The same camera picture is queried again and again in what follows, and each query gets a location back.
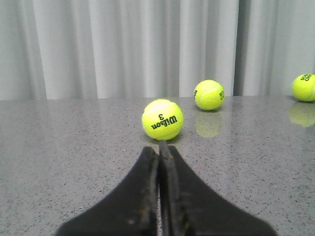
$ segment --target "black rubber pad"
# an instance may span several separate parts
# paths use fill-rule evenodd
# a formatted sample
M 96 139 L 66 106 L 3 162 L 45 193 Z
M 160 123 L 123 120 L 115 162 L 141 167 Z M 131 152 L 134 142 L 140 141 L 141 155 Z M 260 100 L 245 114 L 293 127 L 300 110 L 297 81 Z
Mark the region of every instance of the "black rubber pad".
M 160 197 L 164 236 L 276 236 L 264 221 L 209 188 L 174 146 L 160 142 Z
M 156 236 L 158 155 L 145 147 L 124 180 L 102 201 L 63 224 L 57 236 Z

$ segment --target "speckled granite surface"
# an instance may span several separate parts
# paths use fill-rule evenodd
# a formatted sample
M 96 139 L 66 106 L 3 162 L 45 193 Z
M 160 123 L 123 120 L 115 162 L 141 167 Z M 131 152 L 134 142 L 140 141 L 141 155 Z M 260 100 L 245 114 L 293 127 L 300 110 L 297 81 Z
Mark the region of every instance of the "speckled granite surface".
M 152 100 L 0 101 L 0 235 L 53 235 L 106 196 L 143 146 L 158 150 L 141 126 Z M 185 124 L 169 143 L 209 186 L 281 236 L 315 235 L 314 103 L 227 97 L 209 113 L 172 100 Z

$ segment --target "table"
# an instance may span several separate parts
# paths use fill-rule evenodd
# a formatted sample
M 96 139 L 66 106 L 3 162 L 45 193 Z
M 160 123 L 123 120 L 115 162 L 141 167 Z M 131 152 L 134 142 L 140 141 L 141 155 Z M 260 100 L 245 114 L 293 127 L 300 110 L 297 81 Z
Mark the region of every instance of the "table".
M 144 146 L 158 151 L 141 125 L 152 100 L 1 101 L 0 235 L 53 235 L 113 190 Z M 314 103 L 235 96 L 205 112 L 171 100 L 185 124 L 168 143 L 200 178 L 281 236 L 315 234 Z

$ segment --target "wilson logo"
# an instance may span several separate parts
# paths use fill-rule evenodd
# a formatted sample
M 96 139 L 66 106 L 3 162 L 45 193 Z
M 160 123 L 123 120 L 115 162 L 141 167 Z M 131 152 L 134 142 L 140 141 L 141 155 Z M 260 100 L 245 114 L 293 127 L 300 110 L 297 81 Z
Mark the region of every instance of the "wilson logo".
M 159 119 L 161 121 L 156 123 L 156 124 L 154 124 L 154 125 L 151 125 L 152 129 L 157 129 L 157 128 L 161 127 L 161 126 L 167 127 L 167 126 L 177 122 L 176 116 L 171 116 L 169 118 L 164 119 L 163 114 L 159 114 L 158 117 L 159 117 Z
M 224 91 L 222 90 L 221 92 L 220 92 L 220 100 L 223 100 L 224 99 Z
M 310 80 L 310 77 L 312 77 L 311 74 L 305 74 L 305 75 L 302 76 L 302 78 L 300 80 L 308 81 L 308 80 Z

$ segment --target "white curtain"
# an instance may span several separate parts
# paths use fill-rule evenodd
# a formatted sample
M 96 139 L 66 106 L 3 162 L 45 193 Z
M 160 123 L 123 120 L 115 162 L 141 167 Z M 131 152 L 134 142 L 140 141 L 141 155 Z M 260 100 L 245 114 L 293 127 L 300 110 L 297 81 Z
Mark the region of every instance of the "white curtain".
M 0 100 L 291 94 L 314 0 L 0 0 Z

